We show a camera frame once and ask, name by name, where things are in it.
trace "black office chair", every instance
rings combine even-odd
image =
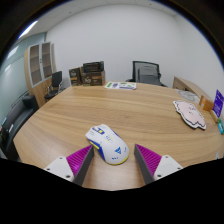
[[[62,91],[62,71],[55,72],[52,74],[52,83],[47,87],[48,93],[44,96],[46,100],[52,99],[54,96],[59,94]]]
[[[21,162],[19,154],[14,144],[14,137],[22,128],[25,122],[39,109],[34,95],[24,96],[6,116],[6,121],[2,125],[0,148],[5,157],[9,160]]]
[[[126,80],[126,82],[139,82],[148,83],[152,85],[164,86],[160,82],[161,74],[159,71],[159,65],[151,62],[133,61],[132,79]]]

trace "paper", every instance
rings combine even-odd
[[[104,87],[106,89],[136,89],[136,83],[108,82]]]
[[[173,104],[177,112],[189,126],[191,126],[192,128],[199,127],[202,129],[206,129],[204,117],[197,110],[194,104],[182,100],[173,101]]]
[[[200,98],[196,94],[194,94],[190,91],[184,91],[184,90],[179,90],[179,89],[176,89],[176,91],[181,95],[182,98],[184,98],[186,100],[189,100],[189,101],[192,101],[195,103],[200,102]]]

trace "desk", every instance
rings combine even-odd
[[[145,184],[134,156],[135,143],[170,155],[184,168],[214,160],[216,152],[223,155],[224,138],[211,115],[195,105],[207,128],[194,130],[176,112],[174,100],[183,100],[175,89],[149,84],[137,83],[136,90],[69,87],[26,122],[14,143],[23,163],[43,169],[58,156],[67,157],[90,145],[86,132],[92,126],[106,124],[127,143],[130,156],[125,163],[112,166],[94,150],[82,186],[102,190],[139,188]]]

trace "white computer mouse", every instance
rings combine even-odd
[[[127,160],[129,156],[127,144],[107,125],[92,127],[86,133],[86,137],[106,163],[118,165]]]

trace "box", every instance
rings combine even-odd
[[[82,74],[81,67],[69,69],[69,75],[72,86],[82,85],[81,74]]]
[[[210,110],[213,109],[214,102],[206,99],[204,96],[201,96],[201,100],[199,102],[199,105],[201,106],[201,108],[203,110],[210,111]]]
[[[105,84],[105,71],[82,73],[83,86],[103,86]]]
[[[222,135],[224,135],[224,124],[223,124],[223,121],[221,118],[219,118],[219,121],[218,121],[218,127],[219,127],[219,131]]]

